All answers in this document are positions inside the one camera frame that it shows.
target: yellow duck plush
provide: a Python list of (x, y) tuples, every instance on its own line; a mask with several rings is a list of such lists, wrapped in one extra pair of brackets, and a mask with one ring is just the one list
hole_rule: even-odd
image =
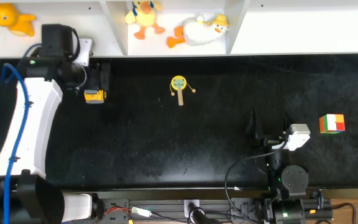
[(128, 24), (136, 22), (140, 26), (140, 31), (136, 32), (134, 36), (139, 40), (145, 39), (146, 29), (152, 26), (155, 29), (156, 34), (162, 34), (165, 32), (163, 27), (160, 27), (157, 21), (157, 14), (155, 10), (162, 10), (160, 2), (154, 1), (133, 1), (132, 11), (127, 14), (125, 21)]
[(32, 21), (34, 15), (20, 14), (11, 3), (0, 3), (0, 26), (7, 27), (12, 34), (24, 37), (35, 35)]

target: black table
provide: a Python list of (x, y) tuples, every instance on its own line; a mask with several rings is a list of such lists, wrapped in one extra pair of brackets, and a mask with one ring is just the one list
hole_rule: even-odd
[[(112, 64), (107, 102), (65, 93), (53, 121), (47, 180), (61, 189), (222, 187), (237, 158), (260, 153), (244, 138), (252, 109), (265, 133), (283, 131), (286, 111), (309, 126), (311, 139), (290, 154), (309, 187), (358, 188), (358, 55), (94, 60)], [(182, 107), (170, 95), (175, 75), (197, 90), (184, 90)], [(15, 97), (0, 81), (0, 150)], [(346, 132), (320, 134), (327, 113), (344, 114)], [(267, 177), (250, 161), (229, 185), (265, 189)]]

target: white connector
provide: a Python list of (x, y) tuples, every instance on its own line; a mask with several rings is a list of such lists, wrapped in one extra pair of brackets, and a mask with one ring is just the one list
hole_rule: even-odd
[(138, 215), (141, 215), (143, 217), (152, 216), (152, 212), (150, 212), (150, 211), (148, 211), (146, 209), (143, 209), (143, 208), (135, 207), (135, 206), (132, 207), (131, 213), (138, 214)]

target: colorful cube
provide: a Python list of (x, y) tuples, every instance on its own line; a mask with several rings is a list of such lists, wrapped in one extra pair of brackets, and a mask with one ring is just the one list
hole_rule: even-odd
[(320, 133), (337, 134), (345, 131), (343, 114), (326, 114), (320, 117)]

